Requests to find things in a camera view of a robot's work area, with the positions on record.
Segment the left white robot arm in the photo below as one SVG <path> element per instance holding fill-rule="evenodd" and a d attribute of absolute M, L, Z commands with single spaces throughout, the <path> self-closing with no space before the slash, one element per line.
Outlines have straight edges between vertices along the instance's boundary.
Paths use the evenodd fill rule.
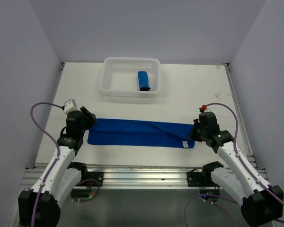
<path fill-rule="evenodd" d="M 85 185 L 89 174 L 84 163 L 74 162 L 83 144 L 85 131 L 96 122 L 96 116 L 85 107 L 67 102 L 62 109 L 66 126 L 55 140 L 55 152 L 37 182 L 18 197 L 19 223 L 23 227 L 57 226 L 61 207 L 76 185 Z"/>

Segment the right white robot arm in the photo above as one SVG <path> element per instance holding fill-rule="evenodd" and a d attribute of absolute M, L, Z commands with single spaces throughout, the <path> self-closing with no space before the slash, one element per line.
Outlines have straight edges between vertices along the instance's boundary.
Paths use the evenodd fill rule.
<path fill-rule="evenodd" d="M 220 130 L 214 113 L 200 113 L 189 136 L 194 141 L 205 142 L 233 172 L 229 175 L 227 169 L 215 161 L 203 166 L 201 179 L 205 185 L 221 186 L 240 206 L 249 226 L 258 227 L 282 217 L 282 189 L 272 186 L 256 171 L 239 151 L 233 136 Z"/>

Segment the blue towel with black trim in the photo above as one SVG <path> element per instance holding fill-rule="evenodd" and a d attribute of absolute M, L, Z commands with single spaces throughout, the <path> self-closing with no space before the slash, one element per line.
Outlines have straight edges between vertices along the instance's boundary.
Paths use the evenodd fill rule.
<path fill-rule="evenodd" d="M 149 77 L 146 71 L 139 71 L 138 73 L 138 83 L 140 91 L 150 91 Z"/>

